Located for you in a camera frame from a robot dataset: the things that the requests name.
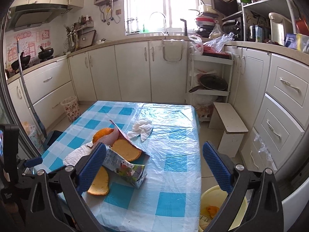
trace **screw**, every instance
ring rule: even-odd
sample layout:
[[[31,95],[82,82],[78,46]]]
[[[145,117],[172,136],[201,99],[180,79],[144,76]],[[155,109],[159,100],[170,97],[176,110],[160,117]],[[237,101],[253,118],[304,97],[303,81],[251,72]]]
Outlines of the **screw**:
[[[42,174],[44,174],[44,170],[43,169],[40,169],[38,172],[37,172],[37,175],[42,175]]]
[[[245,167],[243,165],[241,165],[241,164],[237,164],[236,165],[236,169],[239,170],[239,171],[242,171],[242,170],[245,169]]]
[[[272,170],[271,170],[270,168],[266,168],[265,172],[266,172],[267,174],[272,174]]]
[[[74,169],[73,166],[67,166],[67,167],[65,167],[65,170],[66,170],[67,172],[71,172],[71,171],[73,171],[73,169]]]

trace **window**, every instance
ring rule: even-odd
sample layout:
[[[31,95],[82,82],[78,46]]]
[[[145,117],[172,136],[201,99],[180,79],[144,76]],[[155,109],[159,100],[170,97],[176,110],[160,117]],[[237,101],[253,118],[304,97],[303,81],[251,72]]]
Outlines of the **window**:
[[[131,32],[159,32],[164,29],[163,13],[166,15],[166,26],[169,31],[181,32],[187,20],[188,30],[196,28],[195,18],[199,0],[125,0],[125,25]]]

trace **blue checkered tablecloth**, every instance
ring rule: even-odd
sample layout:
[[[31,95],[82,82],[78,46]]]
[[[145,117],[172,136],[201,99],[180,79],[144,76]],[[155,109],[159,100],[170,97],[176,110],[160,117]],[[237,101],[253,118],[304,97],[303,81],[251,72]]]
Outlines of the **blue checkered tablecloth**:
[[[109,172],[106,196],[82,196],[98,221],[111,231],[198,231],[200,148],[191,106],[98,101],[52,144],[35,170],[50,172],[61,167],[62,160],[90,142],[98,130],[113,127],[109,119],[127,133],[142,118],[152,120],[154,128],[145,142],[140,137],[132,139],[150,155],[147,161],[144,157],[135,161],[146,163],[148,173],[140,189]]]

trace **wooden stool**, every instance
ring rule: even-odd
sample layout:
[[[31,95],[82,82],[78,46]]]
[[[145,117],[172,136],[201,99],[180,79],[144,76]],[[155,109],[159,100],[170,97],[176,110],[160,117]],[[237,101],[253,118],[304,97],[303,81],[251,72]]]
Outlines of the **wooden stool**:
[[[218,152],[235,157],[247,127],[233,108],[228,103],[214,102],[214,112],[211,116],[208,129],[225,129]]]

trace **range hood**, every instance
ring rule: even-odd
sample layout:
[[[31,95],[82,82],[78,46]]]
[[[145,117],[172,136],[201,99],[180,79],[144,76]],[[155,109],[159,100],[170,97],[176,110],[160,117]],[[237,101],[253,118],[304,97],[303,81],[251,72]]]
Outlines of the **range hood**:
[[[70,9],[68,5],[50,3],[32,3],[11,7],[5,31],[19,31],[49,23]]]

